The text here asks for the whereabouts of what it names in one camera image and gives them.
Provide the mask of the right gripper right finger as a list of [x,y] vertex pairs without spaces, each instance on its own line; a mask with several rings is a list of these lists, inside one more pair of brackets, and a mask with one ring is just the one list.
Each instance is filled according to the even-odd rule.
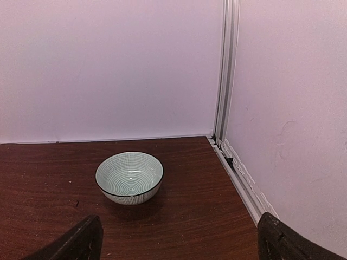
[[258,256],[266,259],[344,260],[304,238],[278,218],[265,212],[258,225]]

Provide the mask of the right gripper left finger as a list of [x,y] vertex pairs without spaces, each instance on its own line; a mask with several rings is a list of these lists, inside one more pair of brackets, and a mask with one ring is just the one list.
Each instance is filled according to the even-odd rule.
[[24,259],[100,259],[103,234],[100,217],[89,215],[60,238]]

